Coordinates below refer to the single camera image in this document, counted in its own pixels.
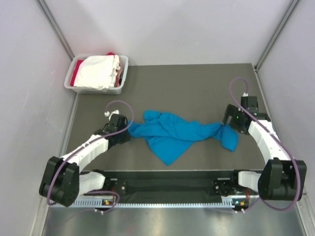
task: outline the blue fabric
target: blue fabric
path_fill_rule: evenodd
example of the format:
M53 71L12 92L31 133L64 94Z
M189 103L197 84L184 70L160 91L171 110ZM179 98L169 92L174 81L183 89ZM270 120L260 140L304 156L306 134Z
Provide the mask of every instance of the blue fabric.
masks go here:
M165 112L146 111L145 123L133 123L129 133L134 138L144 138L152 152L167 166L180 157L194 142L210 137L221 141L222 146L234 151L238 134L229 126L218 123L200 124Z

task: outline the white wall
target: white wall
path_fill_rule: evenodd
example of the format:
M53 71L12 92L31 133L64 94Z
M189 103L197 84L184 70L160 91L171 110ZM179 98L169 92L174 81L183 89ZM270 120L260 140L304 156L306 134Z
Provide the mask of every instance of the white wall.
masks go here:
M46 0L74 54L256 64L290 0Z
M26 236L46 162L61 148L70 60L34 0L0 9L0 235Z
M315 209L315 1L302 0L260 74L281 138L307 166Z

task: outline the plastic bin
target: plastic bin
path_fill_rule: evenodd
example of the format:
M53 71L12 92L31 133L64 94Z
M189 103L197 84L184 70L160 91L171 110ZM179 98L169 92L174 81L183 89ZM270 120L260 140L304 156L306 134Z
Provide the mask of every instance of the plastic bin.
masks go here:
M72 89L73 91L77 92L77 93L104 93L104 94L121 94L122 92L122 88L124 86L125 80L126 80L126 75L127 75L127 71L128 71L128 57L126 56L122 56L122 55L118 55L119 57L122 58L123 61L123 71L122 71L122 82L119 85L119 87L115 87L115 88L105 88L102 90L97 90L94 88L85 88L85 87L73 87L70 85L71 79L72 79L72 75L73 75L73 71L75 69L75 65L77 63L78 60L84 60L89 56L95 56L95 55L91 55L91 54L85 54L85 55L78 55L76 56L73 61L70 64L70 68L68 70L68 73L65 77L64 80L64 87L66 89Z

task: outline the robotic arm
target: robotic arm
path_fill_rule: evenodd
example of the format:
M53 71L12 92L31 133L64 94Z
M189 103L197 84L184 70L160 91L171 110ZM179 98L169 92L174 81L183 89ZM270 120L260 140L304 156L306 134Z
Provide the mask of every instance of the robotic arm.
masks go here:
M56 183L53 186L51 200L65 207L70 206L79 195L92 190L101 189L105 183L105 176L97 172L89 172L80 175L80 172L97 156L106 152L116 144L122 144L131 139L128 131L103 138L103 135L120 131L127 126L127 118L120 115L118 111L112 112L109 122L103 129L96 131L86 142L76 150L60 158L52 157L48 160L44 176L39 188L39 194L47 197L52 179L59 166L70 155L73 157L66 163L59 173Z
M250 134L256 141L266 163L262 173L239 171L235 177L235 182L259 193L259 196L264 200L292 201L297 190L296 174L287 153L270 136L272 134L278 138L268 115L259 112L257 97L255 96L244 94L241 98L241 105L267 127L270 133L267 133L239 108L231 104L227 106L222 124L228 123L238 132ZM300 200L306 176L306 164L300 160L297 160L296 163L301 181L298 198Z

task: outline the folded white cloth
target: folded white cloth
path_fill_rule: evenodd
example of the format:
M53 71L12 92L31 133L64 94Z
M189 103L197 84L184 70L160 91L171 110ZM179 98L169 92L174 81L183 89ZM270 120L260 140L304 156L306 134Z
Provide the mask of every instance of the folded white cloth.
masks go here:
M119 70L119 56L90 56L80 65L75 77L75 87L98 90L114 87Z

